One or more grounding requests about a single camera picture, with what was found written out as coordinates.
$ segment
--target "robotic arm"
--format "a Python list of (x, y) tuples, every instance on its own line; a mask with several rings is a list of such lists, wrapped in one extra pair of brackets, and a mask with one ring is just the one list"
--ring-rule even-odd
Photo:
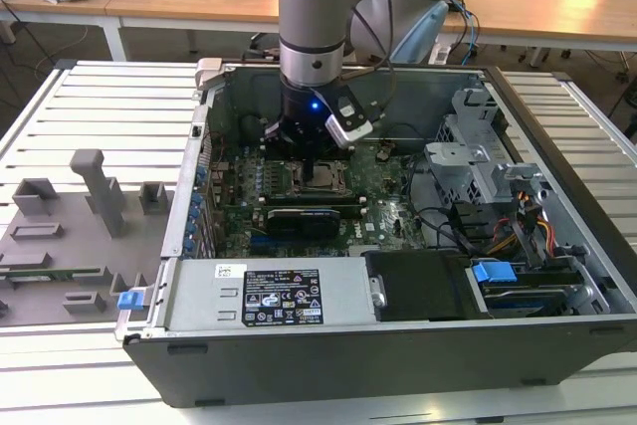
[(267, 135), (308, 159), (311, 174), (327, 143), (346, 148), (372, 132), (341, 78), (345, 42), (379, 58), (420, 62), (446, 13), (442, 0), (279, 0), (282, 114)]

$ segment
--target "white label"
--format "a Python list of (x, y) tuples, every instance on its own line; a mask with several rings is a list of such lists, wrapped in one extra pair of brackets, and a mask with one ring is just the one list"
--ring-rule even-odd
[(215, 279), (243, 279), (247, 269), (247, 264), (218, 264), (215, 268)]
[(23, 276), (11, 278), (12, 283), (45, 283), (51, 281), (49, 276)]

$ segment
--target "motherboard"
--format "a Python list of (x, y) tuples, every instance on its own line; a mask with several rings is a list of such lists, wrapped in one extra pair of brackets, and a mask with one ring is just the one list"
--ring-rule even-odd
[[(359, 145), (347, 158), (300, 161), (245, 147), (211, 162), (212, 203), (222, 258), (342, 257), (425, 247), (407, 202), (411, 155), (390, 142)], [(290, 216), (303, 215), (302, 223)], [(292, 224), (283, 229), (277, 224)]]

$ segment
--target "sticker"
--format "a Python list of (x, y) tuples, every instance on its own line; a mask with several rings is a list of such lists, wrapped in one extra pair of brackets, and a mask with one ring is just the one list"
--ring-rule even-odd
[(244, 268), (245, 326), (322, 323), (319, 270), (246, 271), (245, 265), (219, 266)]
[(48, 283), (53, 281), (49, 276), (23, 276), (11, 278), (12, 283)]
[(215, 279), (241, 279), (247, 269), (247, 264), (218, 264)]

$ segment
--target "floor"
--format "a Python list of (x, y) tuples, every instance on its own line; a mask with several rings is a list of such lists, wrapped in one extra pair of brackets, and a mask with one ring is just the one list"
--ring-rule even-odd
[[(70, 44), (54, 58), (77, 60), (110, 60), (106, 40), (98, 27), (75, 25), (30, 24), (29, 30), (49, 53), (57, 52)], [(250, 34), (197, 32), (199, 52), (191, 54), (185, 32), (164, 29), (126, 29), (124, 37), (129, 45), (130, 56), (134, 61), (147, 62), (195, 62), (200, 57), (238, 58), (247, 48)], [(265, 42), (274, 45), (275, 36), (269, 36)], [(17, 41), (12, 46), (2, 48), (0, 45), (0, 134), (4, 134), (20, 109), (35, 93), (44, 75), (38, 75), (33, 67), (39, 65), (44, 74), (51, 70), (48, 60), (43, 61), (43, 53), (30, 38), (25, 29), (16, 33)], [(502, 51), (497, 46), (483, 46), (477, 58), (470, 64), (497, 65), (507, 71), (532, 71), (528, 62), (519, 63), (519, 56), (524, 51), (520, 47), (509, 47)], [(450, 64), (459, 64), (464, 57), (462, 47), (451, 58)], [(12, 65), (8, 54), (15, 63)], [(619, 56), (615, 53), (597, 53), (607, 61), (598, 60), (595, 65), (584, 52), (573, 51), (570, 59), (560, 57), (560, 51), (551, 51), (548, 59), (537, 70), (546, 72), (566, 72), (577, 85), (604, 112), (609, 112), (625, 89), (625, 84), (615, 80), (615, 73), (621, 69)], [(637, 57), (630, 61), (631, 78), (637, 72)], [(613, 121), (622, 130), (628, 125), (633, 109), (622, 102)]]

